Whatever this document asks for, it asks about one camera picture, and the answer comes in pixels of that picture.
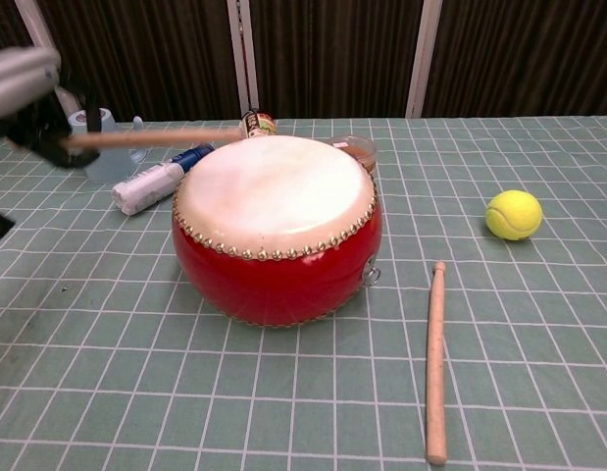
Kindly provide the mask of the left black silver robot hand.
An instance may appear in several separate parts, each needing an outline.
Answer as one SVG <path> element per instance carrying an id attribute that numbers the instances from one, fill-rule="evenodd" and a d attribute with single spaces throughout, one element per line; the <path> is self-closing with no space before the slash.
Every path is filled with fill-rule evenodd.
<path id="1" fill-rule="evenodd" d="M 7 138 L 61 169 L 82 169 L 95 162 L 100 152 L 83 147 L 73 153 L 64 146 L 72 134 L 57 95 L 62 88 L 71 94 L 85 112 L 86 129 L 102 130 L 100 103 L 62 65 L 53 47 L 15 46 L 0 49 L 0 138 Z"/>

